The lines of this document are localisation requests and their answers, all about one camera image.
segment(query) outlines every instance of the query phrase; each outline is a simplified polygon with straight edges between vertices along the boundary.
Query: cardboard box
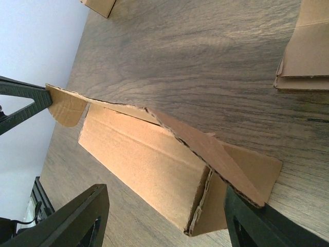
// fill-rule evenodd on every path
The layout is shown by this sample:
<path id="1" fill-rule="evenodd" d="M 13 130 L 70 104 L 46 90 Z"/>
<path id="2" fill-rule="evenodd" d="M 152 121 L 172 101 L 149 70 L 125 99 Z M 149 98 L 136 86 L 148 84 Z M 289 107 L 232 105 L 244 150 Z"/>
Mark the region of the cardboard box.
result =
<path id="1" fill-rule="evenodd" d="M 303 0 L 274 87 L 329 90 L 329 1 Z"/>
<path id="2" fill-rule="evenodd" d="M 108 18 L 116 0 L 80 0 L 85 6 Z"/>
<path id="3" fill-rule="evenodd" d="M 268 201 L 282 164 L 218 141 L 159 111 L 87 98 L 47 85 L 58 123 L 75 126 L 87 104 L 79 144 L 188 236 L 227 227 L 227 184 L 257 207 Z"/>

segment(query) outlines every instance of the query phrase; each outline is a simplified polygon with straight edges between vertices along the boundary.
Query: brown cardboard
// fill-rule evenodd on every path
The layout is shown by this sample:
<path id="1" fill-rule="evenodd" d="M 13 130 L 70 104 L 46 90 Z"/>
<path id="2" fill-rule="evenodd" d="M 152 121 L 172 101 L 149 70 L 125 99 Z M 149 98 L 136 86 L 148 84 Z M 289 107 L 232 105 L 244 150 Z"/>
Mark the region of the brown cardboard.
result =
<path id="1" fill-rule="evenodd" d="M 274 87 L 329 90 L 329 1 L 303 0 Z"/>
<path id="2" fill-rule="evenodd" d="M 85 6 L 108 18 L 116 0 L 81 0 Z"/>
<path id="3" fill-rule="evenodd" d="M 218 141 L 150 108 L 90 99 L 47 85 L 50 113 L 75 126 L 88 103 L 79 144 L 188 236 L 225 229 L 227 184 L 264 206 L 279 160 Z"/>

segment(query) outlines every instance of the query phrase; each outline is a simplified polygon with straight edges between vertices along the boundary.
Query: torn cardboard edge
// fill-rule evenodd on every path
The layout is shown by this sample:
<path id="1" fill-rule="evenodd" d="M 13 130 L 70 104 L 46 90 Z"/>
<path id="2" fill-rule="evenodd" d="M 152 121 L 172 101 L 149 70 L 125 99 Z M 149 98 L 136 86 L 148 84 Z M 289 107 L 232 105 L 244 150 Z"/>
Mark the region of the torn cardboard edge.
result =
<path id="1" fill-rule="evenodd" d="M 95 108 L 92 107 L 93 105 L 97 106 L 96 108 L 104 113 L 103 118 L 106 119 L 111 118 L 110 116 L 112 113 L 110 114 L 110 112 L 120 113 L 119 116 L 126 116 L 125 119 L 133 117 L 128 121 L 138 119 L 138 121 L 162 127 L 173 136 L 173 140 L 177 140 L 178 143 L 186 147 L 187 150 L 189 150 L 188 152 L 190 152 L 193 157 L 196 157 L 196 160 L 202 161 L 202 177 L 204 179 L 200 181 L 197 193 L 194 196 L 188 223 L 176 225 L 179 226 L 179 228 L 183 227 L 185 234 L 189 236 L 196 236 L 205 233 L 205 231 L 210 232 L 226 228 L 226 222 L 217 223 L 217 221 L 213 223 L 216 224 L 215 226 L 207 227 L 208 222 L 213 220 L 212 212 L 209 211 L 212 211 L 214 207 L 221 207 L 221 210 L 224 208 L 225 191 L 222 190 L 226 190 L 226 186 L 224 186 L 225 183 L 233 187 L 237 193 L 253 205 L 262 207 L 265 202 L 267 202 L 275 180 L 279 175 L 282 163 L 277 159 L 222 143 L 210 135 L 153 109 L 92 99 L 51 85 L 47 85 L 46 89 L 50 91 L 53 99 L 53 105 L 49 107 L 49 111 L 57 122 L 65 127 L 75 126 L 81 118 L 87 104 L 90 103 L 91 105 L 88 108 L 85 123 L 90 115 L 90 109 Z M 81 130 L 80 137 L 84 129 L 85 124 Z M 95 137 L 93 133 L 91 133 L 91 138 L 94 138 L 96 142 L 101 141 L 97 140 L 97 137 Z M 83 144 L 80 141 L 81 138 L 79 139 L 79 144 L 97 158 L 97 155 L 91 150 L 95 149 L 95 147 L 87 147 L 85 146 L 86 143 Z M 208 191 L 209 186 L 221 186 L 220 198 L 217 198 L 216 194 L 214 194 L 215 190 Z M 154 207 L 152 202 L 147 200 L 146 202 Z M 223 210 L 216 214 L 220 215 L 222 221 L 225 221 Z M 202 221 L 202 225 L 205 226 L 207 230 L 200 229 L 202 226 L 200 223 L 197 224 L 198 221 Z"/>
<path id="2" fill-rule="evenodd" d="M 328 13 L 327 0 L 302 1 L 273 84 L 279 91 L 329 90 Z"/>
<path id="3" fill-rule="evenodd" d="M 213 170 L 209 169 L 209 173 L 205 182 L 205 188 L 203 190 L 200 201 L 197 203 L 197 207 L 195 210 L 191 211 L 191 218 L 189 219 L 188 227 L 184 230 L 184 234 L 188 236 L 192 236 L 194 227 L 196 223 L 199 221 L 201 217 L 201 213 L 203 211 L 203 205 L 206 199 L 207 192 L 209 190 L 210 180 L 213 176 Z"/>
<path id="4" fill-rule="evenodd" d="M 108 18 L 116 0 L 80 0 L 80 2 L 103 17 Z"/>

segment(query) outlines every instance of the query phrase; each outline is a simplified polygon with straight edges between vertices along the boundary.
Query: floor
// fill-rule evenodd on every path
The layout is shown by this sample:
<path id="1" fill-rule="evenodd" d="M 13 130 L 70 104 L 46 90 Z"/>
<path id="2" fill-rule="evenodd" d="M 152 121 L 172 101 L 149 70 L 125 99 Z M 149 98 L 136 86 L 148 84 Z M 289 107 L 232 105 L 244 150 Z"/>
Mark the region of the floor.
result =
<path id="1" fill-rule="evenodd" d="M 269 204 L 329 240 L 329 96 L 272 87 L 299 0 L 117 0 L 90 12 L 68 89 L 147 105 L 222 141 L 283 161 Z M 106 183 L 103 246 L 230 246 L 227 231 L 188 238 L 57 125 L 41 175 L 55 209 Z"/>

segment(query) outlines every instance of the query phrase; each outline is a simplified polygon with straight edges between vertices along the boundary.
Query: corrugated cardboard edge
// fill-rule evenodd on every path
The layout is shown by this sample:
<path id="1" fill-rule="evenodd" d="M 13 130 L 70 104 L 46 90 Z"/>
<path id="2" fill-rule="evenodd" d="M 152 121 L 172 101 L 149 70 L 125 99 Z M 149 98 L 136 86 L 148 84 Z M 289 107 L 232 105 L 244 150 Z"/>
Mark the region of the corrugated cardboard edge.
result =
<path id="1" fill-rule="evenodd" d="M 202 211 L 191 237 L 227 228 L 224 213 L 226 190 L 227 184 L 219 176 L 213 174 L 208 182 L 208 191 L 205 194 Z"/>
<path id="2" fill-rule="evenodd" d="M 281 59 L 277 76 L 274 80 L 273 87 L 278 92 L 300 93 L 319 91 L 326 92 L 329 90 L 329 77 L 281 77 L 283 68 L 283 58 Z"/>
<path id="3" fill-rule="evenodd" d="M 198 156 L 226 184 L 230 185 L 235 190 L 236 193 L 241 195 L 243 198 L 245 198 L 247 201 L 249 201 L 251 204 L 253 204 L 256 207 L 263 207 L 265 205 L 265 201 L 262 199 L 262 196 L 260 195 L 260 193 L 253 186 L 253 184 L 249 181 L 249 179 L 244 175 L 243 171 L 238 167 L 238 165 L 235 163 L 235 161 L 225 152 L 223 146 L 220 143 L 216 142 L 214 144 L 215 145 L 219 144 L 219 147 L 220 146 L 222 147 L 222 148 L 220 148 L 219 152 L 221 152 L 222 155 L 226 159 L 221 162 L 223 164 L 225 164 L 225 162 L 229 161 L 229 162 L 231 162 L 231 164 L 225 164 L 225 167 L 226 168 L 234 167 L 235 170 L 239 171 L 238 173 L 240 174 L 240 176 L 242 176 L 245 179 L 245 181 L 247 182 L 247 184 L 244 184 L 242 187 L 248 194 L 252 195 L 251 197 L 248 197 L 243 192 L 241 192 L 239 189 L 237 189 L 236 186 L 233 185 L 229 181 L 230 178 L 225 178 L 222 174 L 220 174 L 201 155 L 199 155 L 195 150 L 192 150 L 192 148 L 187 144 L 187 142 L 185 140 L 183 140 L 182 138 L 177 136 L 177 134 L 171 128 L 164 125 L 161 122 L 161 120 L 159 120 L 159 118 L 158 118 L 159 115 L 162 118 L 164 118 L 164 117 L 170 118 L 169 116 L 162 114 L 160 112 L 156 112 L 154 110 L 148 109 L 148 108 L 139 108 L 139 107 L 136 107 L 133 105 L 117 104 L 117 103 L 111 103 L 111 102 L 88 98 L 88 97 L 85 97 L 78 93 L 64 90 L 64 89 L 61 89 L 60 87 L 54 87 L 51 85 L 46 85 L 46 89 L 50 91 L 51 96 L 53 98 L 53 105 L 49 107 L 49 111 L 60 124 L 66 126 L 66 127 L 75 126 L 78 123 L 78 121 L 86 107 L 86 104 L 88 102 L 90 102 L 90 103 L 95 103 L 97 105 L 101 105 L 101 106 L 111 109 L 113 111 L 117 111 L 119 113 L 123 113 L 123 114 L 129 115 L 129 116 L 132 116 L 132 117 L 139 118 L 141 120 L 146 120 L 148 122 L 160 125 L 163 128 L 167 129 L 170 133 L 172 133 L 174 135 L 174 137 L 180 143 L 182 143 L 183 145 L 188 147 L 191 150 L 191 152 L 193 152 L 196 156 Z M 202 133 L 202 135 L 205 135 L 208 138 L 213 138 L 213 137 L 206 135 L 205 133 Z"/>
<path id="4" fill-rule="evenodd" d="M 203 204 L 205 202 L 206 195 L 207 195 L 209 185 L 210 185 L 210 180 L 211 180 L 213 174 L 214 174 L 213 170 L 210 169 L 210 171 L 208 173 L 208 177 L 207 177 L 206 182 L 205 182 L 205 189 L 203 191 L 201 200 L 200 200 L 199 204 L 197 205 L 196 210 L 194 211 L 194 213 L 192 212 L 192 214 L 191 214 L 191 219 L 190 219 L 191 223 L 189 224 L 187 229 L 184 231 L 185 235 L 192 236 L 195 224 L 198 222 L 198 220 L 199 220 L 199 218 L 202 214 Z"/>

